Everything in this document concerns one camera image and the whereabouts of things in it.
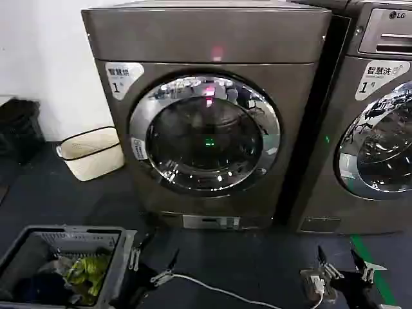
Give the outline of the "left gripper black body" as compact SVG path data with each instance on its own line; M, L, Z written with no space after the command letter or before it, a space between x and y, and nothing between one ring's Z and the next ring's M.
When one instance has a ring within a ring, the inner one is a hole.
M156 277L158 272L147 266L144 262L138 262L138 270L133 271L133 283L135 289L146 289L146 290L154 290L155 284L151 282L153 277Z

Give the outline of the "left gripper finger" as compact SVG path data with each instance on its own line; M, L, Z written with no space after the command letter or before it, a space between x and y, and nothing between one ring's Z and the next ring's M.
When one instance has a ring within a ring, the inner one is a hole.
M151 234L147 233L145 235L145 238L136 247L131 247L131 252L129 255L129 262L128 262L129 270L139 269L140 256L150 241L151 241Z
M168 264L167 268L163 272L157 274L156 276L154 276L150 279L151 284L153 284L153 285L162 285L162 284L168 282L170 279L173 278L173 276L174 276L173 270L174 270L174 267L177 263L179 253L180 253L180 250L177 249L176 252L174 253L174 256L173 256L171 262Z

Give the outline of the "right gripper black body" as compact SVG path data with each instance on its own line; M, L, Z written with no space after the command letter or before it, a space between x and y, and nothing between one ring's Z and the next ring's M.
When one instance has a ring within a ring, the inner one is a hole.
M369 282L358 272L342 272L342 277L332 279L332 287L340 291L347 302L366 302Z

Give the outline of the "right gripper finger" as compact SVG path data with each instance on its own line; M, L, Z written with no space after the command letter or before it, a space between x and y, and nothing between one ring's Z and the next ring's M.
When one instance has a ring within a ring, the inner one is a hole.
M355 264L355 272L350 273L351 285L372 285L375 272L385 271L386 267L364 260L355 249L351 249L351 256Z
M338 282L342 279L342 274L328 262L326 254L320 245L317 246L317 259L321 272L329 282Z

